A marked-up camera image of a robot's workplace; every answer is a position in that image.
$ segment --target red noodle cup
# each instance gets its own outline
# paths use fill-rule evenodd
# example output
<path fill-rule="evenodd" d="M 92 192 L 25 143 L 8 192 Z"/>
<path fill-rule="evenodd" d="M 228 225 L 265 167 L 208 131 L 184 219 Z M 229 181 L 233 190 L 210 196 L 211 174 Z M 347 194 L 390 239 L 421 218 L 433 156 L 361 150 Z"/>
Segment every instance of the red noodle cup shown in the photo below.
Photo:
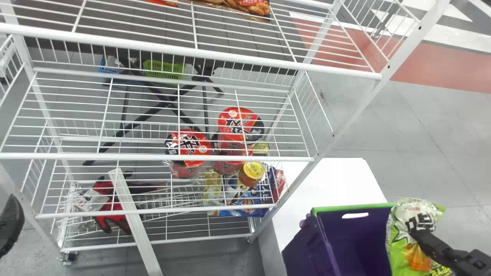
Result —
<path fill-rule="evenodd" d="M 181 129 L 181 138 L 178 139 L 179 132 L 173 132 L 165 141 L 166 153 L 169 155 L 210 155 L 211 144 L 208 138 L 201 132 L 192 129 Z M 172 164 L 172 174 L 177 178 L 192 178 L 198 172 L 199 167 L 205 164 L 203 160 L 184 160 L 170 161 Z"/>
<path fill-rule="evenodd" d="M 264 134 L 264 123 L 246 108 L 229 107 L 218 116 L 218 148 L 227 155 L 244 155 Z"/>
<path fill-rule="evenodd" d="M 245 161 L 215 161 L 213 163 L 213 170 L 222 175 L 234 174 L 242 168 L 244 162 Z"/>

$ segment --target yellow jar lid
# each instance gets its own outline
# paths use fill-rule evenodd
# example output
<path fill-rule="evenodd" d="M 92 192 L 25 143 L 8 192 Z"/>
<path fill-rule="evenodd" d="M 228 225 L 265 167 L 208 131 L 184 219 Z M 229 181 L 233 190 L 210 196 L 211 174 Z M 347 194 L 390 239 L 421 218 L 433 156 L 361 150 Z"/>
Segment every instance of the yellow jar lid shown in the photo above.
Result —
<path fill-rule="evenodd" d="M 264 174 L 264 166 L 257 161 L 247 161 L 244 163 L 244 173 L 251 179 L 261 179 Z"/>

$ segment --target caster wheel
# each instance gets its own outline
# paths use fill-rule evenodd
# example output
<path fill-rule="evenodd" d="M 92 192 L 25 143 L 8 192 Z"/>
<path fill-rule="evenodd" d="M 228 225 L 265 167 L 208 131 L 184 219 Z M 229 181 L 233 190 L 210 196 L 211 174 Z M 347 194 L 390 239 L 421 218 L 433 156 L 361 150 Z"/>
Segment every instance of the caster wheel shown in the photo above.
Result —
<path fill-rule="evenodd" d="M 58 258 L 59 261 L 63 262 L 64 266 L 69 266 L 77 258 L 78 252 L 65 252 L 63 256 Z"/>

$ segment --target chip bag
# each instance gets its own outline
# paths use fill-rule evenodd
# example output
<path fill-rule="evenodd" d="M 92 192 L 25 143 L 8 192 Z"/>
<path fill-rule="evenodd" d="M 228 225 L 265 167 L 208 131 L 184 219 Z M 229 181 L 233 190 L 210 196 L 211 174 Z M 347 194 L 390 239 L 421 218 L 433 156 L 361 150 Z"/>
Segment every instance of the chip bag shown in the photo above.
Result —
<path fill-rule="evenodd" d="M 435 231 L 444 207 L 423 199 L 400 198 L 390 210 L 385 247 L 392 276 L 455 276 L 447 267 L 430 259 L 409 233 Z"/>

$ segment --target green basket rim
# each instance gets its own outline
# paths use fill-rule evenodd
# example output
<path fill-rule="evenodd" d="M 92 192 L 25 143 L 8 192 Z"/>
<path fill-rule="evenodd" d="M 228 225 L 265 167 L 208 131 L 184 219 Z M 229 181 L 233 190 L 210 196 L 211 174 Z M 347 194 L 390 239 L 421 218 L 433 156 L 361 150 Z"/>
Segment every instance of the green basket rim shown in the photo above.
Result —
<path fill-rule="evenodd" d="M 325 207 L 313 207 L 311 213 L 317 217 L 319 212 L 335 212 L 335 211 L 352 211 L 360 209 L 381 209 L 392 208 L 395 202 L 388 203 L 374 203 L 374 204 L 360 204 L 360 205 L 342 205 L 342 206 L 325 206 Z"/>

